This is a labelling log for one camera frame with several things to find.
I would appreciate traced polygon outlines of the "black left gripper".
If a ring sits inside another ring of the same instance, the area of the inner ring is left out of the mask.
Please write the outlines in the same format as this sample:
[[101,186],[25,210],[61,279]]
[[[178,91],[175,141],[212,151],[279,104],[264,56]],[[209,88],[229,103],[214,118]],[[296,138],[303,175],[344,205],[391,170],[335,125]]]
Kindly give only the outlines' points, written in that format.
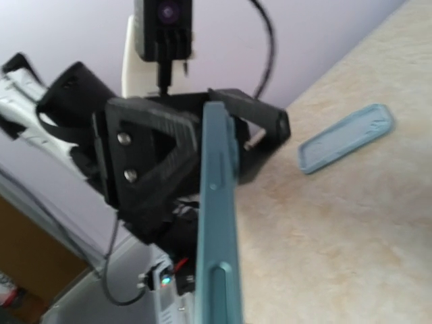
[[174,220],[171,208],[199,191],[204,110],[211,103],[232,119],[239,183],[252,182],[290,138],[290,121],[286,111],[241,90],[113,98],[92,117],[105,201],[147,244],[196,242],[195,222]]

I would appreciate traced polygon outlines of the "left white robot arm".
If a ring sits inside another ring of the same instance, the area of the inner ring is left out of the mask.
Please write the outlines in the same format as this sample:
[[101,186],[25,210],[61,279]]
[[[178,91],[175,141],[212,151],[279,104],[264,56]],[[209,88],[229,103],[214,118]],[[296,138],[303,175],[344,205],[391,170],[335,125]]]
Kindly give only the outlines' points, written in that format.
[[172,61],[158,62],[159,95],[119,98],[83,63],[46,87],[22,53],[1,67],[1,128],[34,130],[102,193],[145,244],[183,252],[197,243],[198,217],[178,217],[174,202],[198,193],[204,110],[221,103],[236,140],[242,183],[291,135],[288,114],[238,89],[169,94]]

